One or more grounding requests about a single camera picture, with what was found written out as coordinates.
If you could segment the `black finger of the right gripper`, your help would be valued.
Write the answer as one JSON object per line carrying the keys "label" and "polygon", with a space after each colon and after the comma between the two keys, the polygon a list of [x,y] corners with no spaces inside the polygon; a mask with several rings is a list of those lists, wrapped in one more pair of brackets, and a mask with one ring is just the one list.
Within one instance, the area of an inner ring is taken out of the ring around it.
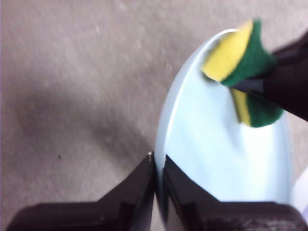
{"label": "black finger of the right gripper", "polygon": [[308,32],[273,52],[278,64],[295,64],[308,57]]}
{"label": "black finger of the right gripper", "polygon": [[233,88],[271,101],[285,111],[308,119],[308,53],[285,52],[274,55],[277,65]]}

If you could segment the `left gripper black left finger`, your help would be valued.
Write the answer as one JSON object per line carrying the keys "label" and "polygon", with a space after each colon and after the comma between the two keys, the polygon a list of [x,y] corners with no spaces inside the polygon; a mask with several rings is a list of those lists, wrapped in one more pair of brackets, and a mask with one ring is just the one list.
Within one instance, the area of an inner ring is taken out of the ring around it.
{"label": "left gripper black left finger", "polygon": [[95,202],[43,203],[21,209],[9,231],[148,231],[154,200],[154,155],[148,153]]}

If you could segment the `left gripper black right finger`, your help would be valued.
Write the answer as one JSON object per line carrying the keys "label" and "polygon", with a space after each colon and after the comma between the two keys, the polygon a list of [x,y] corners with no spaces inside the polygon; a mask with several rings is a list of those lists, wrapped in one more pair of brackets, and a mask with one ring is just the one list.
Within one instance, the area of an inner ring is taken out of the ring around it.
{"label": "left gripper black right finger", "polygon": [[186,231],[306,231],[290,205],[275,202],[221,202],[192,181],[169,157],[164,183]]}

